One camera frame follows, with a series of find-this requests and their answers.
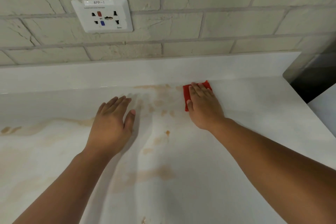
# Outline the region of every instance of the red sponge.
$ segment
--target red sponge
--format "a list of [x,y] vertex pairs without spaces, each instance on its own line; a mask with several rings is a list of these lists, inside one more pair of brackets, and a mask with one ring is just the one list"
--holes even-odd
[[[202,83],[204,85],[205,88],[207,89],[211,89],[211,86],[208,82],[208,80],[206,80],[205,82]],[[183,95],[184,95],[184,101],[185,101],[185,111],[188,112],[188,106],[187,106],[187,100],[190,100],[190,92],[189,92],[189,86],[191,84],[188,84],[188,85],[184,85],[183,86]]]

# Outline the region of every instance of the stain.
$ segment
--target stain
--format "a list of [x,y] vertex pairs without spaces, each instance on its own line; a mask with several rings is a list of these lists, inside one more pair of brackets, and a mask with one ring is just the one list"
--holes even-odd
[[178,91],[183,91],[183,86],[176,86],[175,89]]
[[155,137],[153,145],[160,145],[160,144],[162,144],[163,140],[164,139],[162,137]]
[[49,120],[39,122],[38,124],[35,124],[35,125],[32,125],[32,126],[16,127],[16,128],[13,128],[11,131],[10,131],[9,127],[6,127],[6,128],[9,128],[9,129],[6,129],[5,130],[6,132],[2,133],[2,135],[0,135],[0,136],[6,136],[6,135],[32,136],[32,135],[35,135],[35,134],[41,132],[43,129],[45,129],[49,124],[51,124],[54,121],[65,121],[65,122],[70,122],[70,123],[76,123],[76,124],[78,124],[80,126],[84,126],[84,127],[91,127],[94,119],[95,119],[94,117],[91,118],[91,119],[88,119],[88,120],[75,120],[75,119],[67,119],[67,118],[52,118],[52,119],[49,119]]
[[162,112],[161,112],[161,116],[163,117],[163,116],[165,116],[167,114],[167,110],[162,110]]
[[142,150],[142,153],[143,153],[144,155],[147,155],[147,154],[151,153],[152,151],[153,151],[152,148],[146,148],[146,149],[143,149],[143,150]]
[[154,107],[151,104],[148,104],[148,111],[150,113],[152,113],[153,111],[155,111]]
[[142,110],[144,108],[144,101],[142,99],[139,99],[136,104],[136,109]]
[[25,194],[28,194],[32,191],[41,190],[44,191],[54,180],[57,179],[57,176],[52,176],[43,179],[40,176],[35,176],[24,181],[17,183],[10,191],[5,201],[1,204],[10,204],[19,201]]
[[169,165],[149,170],[141,170],[125,174],[124,169],[119,167],[112,178],[111,193],[120,193],[125,189],[134,186],[136,183],[146,182],[153,178],[160,178],[163,181],[171,180],[176,177]]
[[10,129],[11,129],[11,127],[5,127],[5,128],[3,128],[3,129],[1,130],[1,133],[2,133],[2,134],[5,134],[5,133],[7,133]]
[[13,175],[20,173],[23,168],[27,167],[25,164],[29,161],[32,154],[32,148],[20,150],[12,146],[3,146],[0,149],[0,185],[6,184]]
[[155,101],[154,101],[154,105],[155,105],[155,106],[163,106],[164,104],[165,104],[165,102],[162,101],[162,100],[155,100]]
[[141,85],[141,86],[135,86],[133,87],[134,89],[164,89],[164,88],[171,88],[171,86],[169,84],[166,85]]

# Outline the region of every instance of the wall outlet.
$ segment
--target wall outlet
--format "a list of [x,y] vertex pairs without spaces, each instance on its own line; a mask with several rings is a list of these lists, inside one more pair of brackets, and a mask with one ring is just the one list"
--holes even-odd
[[86,33],[132,32],[127,0],[72,0]]

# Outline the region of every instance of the finger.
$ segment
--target finger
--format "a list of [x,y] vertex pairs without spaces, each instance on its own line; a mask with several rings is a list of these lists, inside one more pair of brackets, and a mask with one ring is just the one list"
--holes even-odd
[[204,96],[203,91],[199,88],[199,86],[196,83],[192,82],[191,86],[193,86],[193,88],[195,89],[197,95],[199,95],[200,97]]
[[193,99],[193,98],[195,98],[195,97],[198,97],[198,95],[197,95],[195,89],[194,89],[193,86],[191,86],[191,85],[189,86],[189,93],[190,93],[190,98],[191,98],[191,99]]
[[203,91],[204,95],[206,95],[206,96],[210,96],[210,94],[209,94],[207,88],[205,88],[204,85],[203,85],[202,83],[199,83],[198,86],[199,86],[199,88]]
[[119,104],[126,98],[126,96],[120,97],[117,101],[115,101],[108,109],[108,112],[114,112],[115,109],[119,106]]
[[114,97],[110,101],[108,101],[103,107],[102,112],[106,112],[106,110],[108,110],[117,100],[118,97]]
[[131,134],[133,132],[134,120],[135,120],[135,110],[132,109],[126,115],[125,123],[124,123],[124,129],[131,132]]
[[187,100],[187,107],[190,112],[194,111],[193,102],[190,99]]
[[207,89],[207,90],[208,90],[208,92],[209,92],[209,94],[210,94],[211,96],[215,97],[215,94],[213,94],[213,92],[212,92],[211,89]]
[[124,98],[124,100],[117,106],[114,113],[121,119],[124,117],[128,104],[132,101],[131,98]]
[[103,107],[104,107],[105,104],[106,103],[104,102],[100,105],[100,107],[98,108],[97,114],[100,114],[100,112],[103,110]]

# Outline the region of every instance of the left hand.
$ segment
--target left hand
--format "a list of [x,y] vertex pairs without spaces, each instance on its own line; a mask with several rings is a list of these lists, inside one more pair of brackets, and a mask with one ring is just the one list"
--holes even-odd
[[125,115],[131,98],[122,96],[112,98],[107,103],[102,103],[94,119],[89,139],[84,151],[98,156],[103,155],[111,159],[125,146],[132,135],[135,119],[135,110],[130,110]]

